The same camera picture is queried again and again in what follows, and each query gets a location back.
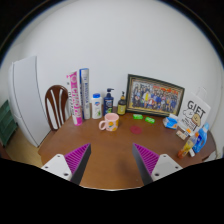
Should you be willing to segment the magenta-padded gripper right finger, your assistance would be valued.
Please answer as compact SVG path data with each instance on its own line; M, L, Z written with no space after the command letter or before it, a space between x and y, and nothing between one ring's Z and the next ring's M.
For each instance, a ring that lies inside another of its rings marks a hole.
M132 154L144 185L182 169L182 167L167 154L158 155L136 143L132 146Z

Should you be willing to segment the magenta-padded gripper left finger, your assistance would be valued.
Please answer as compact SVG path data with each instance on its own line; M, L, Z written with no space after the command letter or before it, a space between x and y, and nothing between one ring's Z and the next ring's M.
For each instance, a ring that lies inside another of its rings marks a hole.
M90 155L91 144L87 143L66 155L56 154L42 169L79 185Z

